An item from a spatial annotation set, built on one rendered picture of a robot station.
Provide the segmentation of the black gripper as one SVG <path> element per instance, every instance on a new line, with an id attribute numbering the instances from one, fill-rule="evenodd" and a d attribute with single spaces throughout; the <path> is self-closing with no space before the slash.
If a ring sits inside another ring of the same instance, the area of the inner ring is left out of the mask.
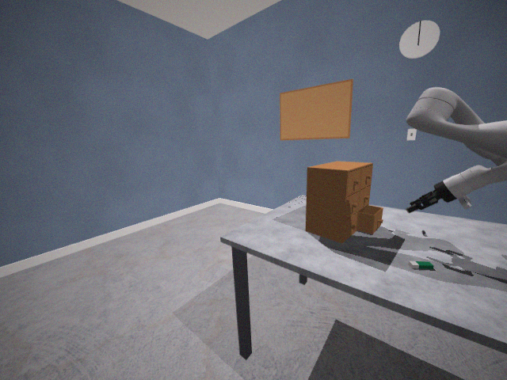
<path id="1" fill-rule="evenodd" d="M 441 181 L 438 184 L 435 184 L 434 188 L 436 191 L 435 190 L 431 191 L 427 194 L 424 194 L 419 199 L 416 199 L 415 201 L 410 202 L 411 206 L 407 207 L 406 211 L 408 213 L 411 213 L 416 210 L 423 210 L 429 206 L 432 206 L 435 203 L 438 203 L 439 199 L 443 199 L 447 203 L 457 199 L 448 190 L 448 188 L 445 186 L 443 181 Z M 423 204 L 423 206 L 421 205 L 421 203 Z"/>

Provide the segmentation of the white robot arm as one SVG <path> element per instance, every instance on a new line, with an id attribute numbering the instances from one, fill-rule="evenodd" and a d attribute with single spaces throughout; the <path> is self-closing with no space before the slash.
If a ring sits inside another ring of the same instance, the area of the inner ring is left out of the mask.
<path id="1" fill-rule="evenodd" d="M 449 117 L 455 123 L 449 123 Z M 419 131 L 464 143 L 497 165 L 489 169 L 476 165 L 443 180 L 464 209 L 471 207 L 467 194 L 488 184 L 507 181 L 507 120 L 484 123 L 457 94 L 433 87 L 419 97 L 406 123 Z"/>

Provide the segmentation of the brown wooden chest of drawers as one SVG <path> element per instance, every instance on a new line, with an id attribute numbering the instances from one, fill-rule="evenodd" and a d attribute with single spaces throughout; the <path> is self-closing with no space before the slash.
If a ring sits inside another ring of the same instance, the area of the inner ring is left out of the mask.
<path id="1" fill-rule="evenodd" d="M 336 162 L 336 161 L 335 161 Z M 348 175 L 368 165 L 326 163 L 307 167 L 306 232 L 343 243 Z M 358 168 L 357 168 L 358 167 Z"/>

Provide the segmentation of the green and white eraser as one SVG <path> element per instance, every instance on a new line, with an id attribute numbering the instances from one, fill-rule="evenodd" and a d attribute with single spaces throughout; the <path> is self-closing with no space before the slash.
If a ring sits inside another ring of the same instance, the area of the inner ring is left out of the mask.
<path id="1" fill-rule="evenodd" d="M 433 265 L 430 262 L 425 261 L 409 261 L 408 265 L 411 268 L 421 268 L 421 269 L 433 269 Z"/>

